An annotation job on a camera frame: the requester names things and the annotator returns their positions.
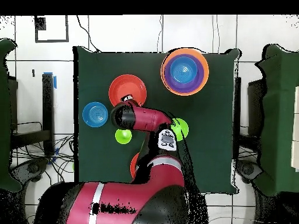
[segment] orange bowl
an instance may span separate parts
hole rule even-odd
[[[201,65],[203,66],[203,71],[204,71],[203,80],[202,80],[201,84],[199,85],[199,87],[196,90],[191,91],[189,93],[180,93],[180,92],[173,90],[168,85],[166,78],[165,78],[165,68],[166,68],[167,63],[175,56],[183,55],[183,54],[189,54],[189,55],[194,56],[196,59],[198,59],[199,62],[201,63]],[[170,92],[172,92],[176,95],[180,95],[180,96],[189,96],[189,95],[193,95],[193,94],[197,93],[198,91],[200,91],[204,87],[204,85],[206,84],[206,82],[208,80],[208,73],[209,73],[209,70],[208,70],[207,60],[203,57],[203,55],[200,53],[200,51],[195,48],[180,48],[180,49],[173,51],[164,59],[162,66],[161,66],[161,78],[162,78],[163,84]]]

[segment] green cloth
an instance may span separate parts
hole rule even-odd
[[[228,54],[203,54],[210,74],[205,87],[192,96],[177,96],[162,83],[160,69],[166,53],[91,53],[82,47],[77,50],[80,181],[131,181],[130,162],[139,152],[145,134],[132,131],[132,140],[121,145],[115,140],[117,129],[110,119],[100,128],[91,128],[84,123],[82,111],[90,102],[101,102],[110,113],[113,108],[108,96],[110,84],[122,74],[132,74],[147,88],[144,107],[170,111],[189,125],[186,142],[199,190],[236,193],[231,185],[231,154],[237,49]]]
[[[258,63],[265,73],[267,93],[263,98],[265,119],[260,138],[264,173],[254,182],[267,196],[282,191],[299,192],[299,173],[291,167],[298,64],[298,53],[285,52],[277,45],[268,46],[264,59]]]
[[[11,100],[5,57],[15,47],[11,40],[0,39],[0,188],[13,193],[20,191],[22,186],[8,172],[11,163]]]

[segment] white label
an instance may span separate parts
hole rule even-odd
[[[163,136],[168,136],[169,138],[173,139],[173,142],[163,142],[162,138]],[[160,149],[165,149],[167,151],[176,151],[176,142],[175,142],[175,134],[169,130],[169,129],[164,129],[159,133],[159,141],[158,141],[158,147]]]

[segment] blue object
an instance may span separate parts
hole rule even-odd
[[[53,156],[53,157],[52,157],[52,161],[55,162],[56,160],[57,160],[57,157]]]
[[[108,111],[102,103],[91,102],[84,107],[82,117],[88,126],[101,127],[108,119]]]
[[[197,74],[196,63],[188,57],[179,57],[171,64],[171,76],[179,83],[191,82]]]
[[[56,76],[53,77],[53,86],[54,86],[54,88],[57,88],[57,78],[56,78]]]

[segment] lime green ball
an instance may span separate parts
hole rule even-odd
[[[187,123],[181,118],[173,118],[172,121],[174,122],[174,124],[171,125],[171,129],[175,133],[176,139],[179,142],[183,140],[183,135],[185,138],[187,137],[189,132],[189,127]]]
[[[129,129],[118,129],[115,132],[115,139],[120,144],[127,144],[131,141],[132,132]]]

